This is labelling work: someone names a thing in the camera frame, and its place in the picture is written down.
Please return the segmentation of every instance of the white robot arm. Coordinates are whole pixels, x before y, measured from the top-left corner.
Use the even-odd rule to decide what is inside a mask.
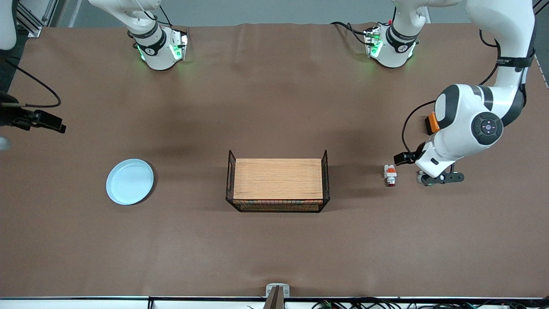
[[[461,0],[392,0],[395,3],[395,18],[389,24],[375,27],[369,34],[368,55],[388,68],[402,66],[416,46],[416,39],[425,25],[426,17],[420,7],[449,7]]]
[[[13,18],[13,0],[0,0],[0,52],[15,47],[17,36]]]
[[[160,0],[89,0],[121,21],[137,42],[141,58],[154,70],[166,70],[182,60],[187,47],[187,33],[160,26],[151,10]]]
[[[496,82],[489,87],[450,85],[437,98],[440,131],[425,142],[415,159],[432,178],[457,160],[491,147],[526,104],[526,74],[535,40],[532,1],[468,0],[467,13],[498,43]]]

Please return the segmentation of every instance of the wooden block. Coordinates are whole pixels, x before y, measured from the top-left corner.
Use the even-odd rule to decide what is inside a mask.
[[[321,160],[236,159],[233,199],[321,200]]]

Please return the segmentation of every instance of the black wire basket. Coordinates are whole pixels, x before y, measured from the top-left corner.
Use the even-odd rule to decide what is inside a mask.
[[[322,198],[304,199],[234,199],[234,179],[237,160],[229,150],[227,168],[227,190],[225,200],[240,212],[315,212],[324,209],[330,201],[330,186],[328,180],[328,152],[324,151],[321,159]]]

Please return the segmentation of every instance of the light blue plate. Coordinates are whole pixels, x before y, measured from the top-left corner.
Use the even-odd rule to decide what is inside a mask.
[[[153,188],[154,174],[150,165],[140,159],[118,163],[107,177],[107,194],[120,205],[132,205],[144,199]]]

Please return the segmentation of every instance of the red and white object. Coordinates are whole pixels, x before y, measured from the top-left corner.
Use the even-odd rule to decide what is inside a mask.
[[[394,165],[385,165],[383,168],[383,177],[385,177],[387,181],[387,186],[394,187],[395,186],[395,178],[396,178],[396,168]]]

